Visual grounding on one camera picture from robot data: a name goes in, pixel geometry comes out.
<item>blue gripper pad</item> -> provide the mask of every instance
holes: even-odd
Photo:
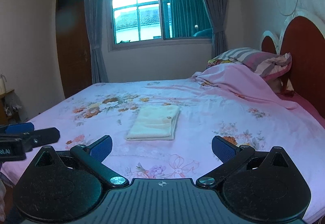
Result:
[[[229,161],[230,159],[234,158],[237,154],[237,146],[233,145],[231,147],[231,143],[227,143],[226,140],[222,139],[220,136],[215,136],[212,139],[212,152],[215,156],[217,156],[220,161],[223,163]]]
[[[31,122],[17,124],[17,125],[9,125],[5,130],[6,134],[19,134],[19,133],[27,133],[34,131],[34,124]]]
[[[95,141],[88,146],[89,155],[99,162],[103,162],[105,158],[111,153],[113,148],[113,141],[109,135]]]

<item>floral bedsheet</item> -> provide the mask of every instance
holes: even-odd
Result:
[[[174,141],[125,141],[139,109],[147,105],[178,105],[181,109]],[[211,150],[220,135],[256,150],[285,148],[311,191],[305,220],[325,212],[325,130],[297,103],[280,100],[259,76],[237,64],[222,64],[185,80],[92,85],[32,119],[35,129],[56,127],[56,150],[89,145],[111,135],[113,150],[103,161],[131,181],[133,178],[192,178],[221,164]],[[14,184],[38,152],[22,162],[5,163]]]

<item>headboard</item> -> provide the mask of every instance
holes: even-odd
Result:
[[[325,24],[317,16],[302,9],[288,17],[279,41],[266,31],[261,50],[291,53],[288,73],[295,92],[308,100],[325,118]]]

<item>striped pillowcase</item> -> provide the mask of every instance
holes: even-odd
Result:
[[[287,73],[292,64],[290,53],[277,55],[252,48],[237,48],[226,51],[212,60],[229,60],[246,65],[265,81],[278,78]]]

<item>white towel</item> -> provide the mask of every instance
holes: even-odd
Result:
[[[178,106],[150,106],[140,109],[127,141],[173,140]]]

